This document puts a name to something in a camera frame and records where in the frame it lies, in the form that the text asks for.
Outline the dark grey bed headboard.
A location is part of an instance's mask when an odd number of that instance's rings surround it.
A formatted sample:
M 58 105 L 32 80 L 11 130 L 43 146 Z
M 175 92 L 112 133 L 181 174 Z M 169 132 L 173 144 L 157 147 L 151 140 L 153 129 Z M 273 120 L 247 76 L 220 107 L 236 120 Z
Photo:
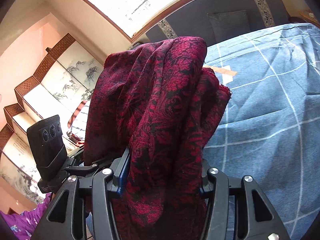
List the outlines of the dark grey bed headboard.
M 282 0 L 193 0 L 147 31 L 150 42 L 179 36 L 198 36 L 208 46 L 216 44 L 207 14 L 246 10 L 250 32 L 287 24 L 289 14 Z

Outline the blue checked bed cover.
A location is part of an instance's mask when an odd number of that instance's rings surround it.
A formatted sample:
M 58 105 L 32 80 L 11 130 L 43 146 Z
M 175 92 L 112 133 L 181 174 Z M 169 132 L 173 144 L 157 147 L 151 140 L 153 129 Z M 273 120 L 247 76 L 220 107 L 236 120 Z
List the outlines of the blue checked bed cover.
M 251 175 L 301 239 L 319 213 L 319 29 L 286 24 L 207 46 L 231 97 L 202 159 Z

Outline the purple patterned sleeve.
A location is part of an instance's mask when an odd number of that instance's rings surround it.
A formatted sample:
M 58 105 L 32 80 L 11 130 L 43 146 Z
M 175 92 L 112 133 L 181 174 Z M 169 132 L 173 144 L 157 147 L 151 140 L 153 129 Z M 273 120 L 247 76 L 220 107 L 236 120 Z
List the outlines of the purple patterned sleeve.
M 54 193 L 47 193 L 44 201 L 35 209 L 23 211 L 21 214 L 13 213 L 10 215 L 1 211 L 1 218 L 4 219 L 7 226 L 18 239 L 31 239 L 37 224 L 54 197 Z

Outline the round wooden side table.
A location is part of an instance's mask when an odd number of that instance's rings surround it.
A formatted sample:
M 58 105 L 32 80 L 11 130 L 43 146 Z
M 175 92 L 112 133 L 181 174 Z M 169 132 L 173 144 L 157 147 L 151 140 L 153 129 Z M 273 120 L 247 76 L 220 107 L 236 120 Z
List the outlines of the round wooden side table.
M 298 16 L 290 16 L 289 22 L 291 23 L 311 23 L 318 28 L 320 27 L 320 23 L 315 17 L 314 13 L 311 10 L 302 10 L 299 11 Z

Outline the dark red patterned sweater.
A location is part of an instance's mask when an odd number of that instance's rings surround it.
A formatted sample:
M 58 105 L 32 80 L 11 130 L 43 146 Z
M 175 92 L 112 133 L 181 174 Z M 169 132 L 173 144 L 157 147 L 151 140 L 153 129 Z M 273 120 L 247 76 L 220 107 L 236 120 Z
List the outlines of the dark red patterned sweater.
M 231 97 L 204 67 L 200 37 L 146 43 L 111 54 L 89 106 L 86 165 L 131 152 L 121 198 L 114 199 L 122 239 L 198 239 L 202 150 Z

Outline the dark grey pillow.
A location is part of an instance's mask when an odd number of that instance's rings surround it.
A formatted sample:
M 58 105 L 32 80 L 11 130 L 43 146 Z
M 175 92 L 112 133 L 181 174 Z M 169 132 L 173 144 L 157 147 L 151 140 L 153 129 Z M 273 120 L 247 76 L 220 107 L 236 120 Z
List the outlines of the dark grey pillow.
M 246 10 L 207 14 L 217 43 L 249 33 Z

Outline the white checked cloth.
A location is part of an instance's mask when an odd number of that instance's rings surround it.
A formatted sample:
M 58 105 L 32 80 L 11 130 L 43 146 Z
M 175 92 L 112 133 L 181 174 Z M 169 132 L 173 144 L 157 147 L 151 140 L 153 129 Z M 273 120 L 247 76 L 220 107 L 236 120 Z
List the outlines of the white checked cloth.
M 68 126 L 67 132 L 72 132 L 81 140 L 85 140 L 89 106 L 90 106 L 90 101 L 83 100 L 78 105 L 78 107 L 72 114 L 67 124 Z

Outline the painted folding screen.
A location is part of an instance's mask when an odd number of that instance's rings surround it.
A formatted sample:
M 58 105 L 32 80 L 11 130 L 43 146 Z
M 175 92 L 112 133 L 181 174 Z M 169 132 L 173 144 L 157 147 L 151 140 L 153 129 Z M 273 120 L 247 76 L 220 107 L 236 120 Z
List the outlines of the painted folding screen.
M 68 155 L 78 147 L 67 136 L 68 121 L 83 100 L 90 100 L 103 70 L 71 34 L 47 51 L 33 75 L 14 89 L 17 103 L 4 107 L 6 125 L 1 130 L 1 178 L 34 204 L 45 195 L 37 186 L 36 168 L 27 129 L 36 122 L 59 115 Z

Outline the pink and orange clothes pile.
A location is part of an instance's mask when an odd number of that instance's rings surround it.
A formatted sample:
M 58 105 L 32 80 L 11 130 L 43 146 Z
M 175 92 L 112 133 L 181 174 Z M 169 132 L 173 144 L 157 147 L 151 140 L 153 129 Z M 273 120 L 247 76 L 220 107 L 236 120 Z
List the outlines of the pink and orange clothes pile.
M 77 137 L 76 135 L 74 135 L 72 132 L 67 132 L 67 136 L 69 137 L 69 139 L 70 139 L 77 147 L 84 146 L 85 141 L 84 141 L 84 140 L 81 140 L 79 137 Z

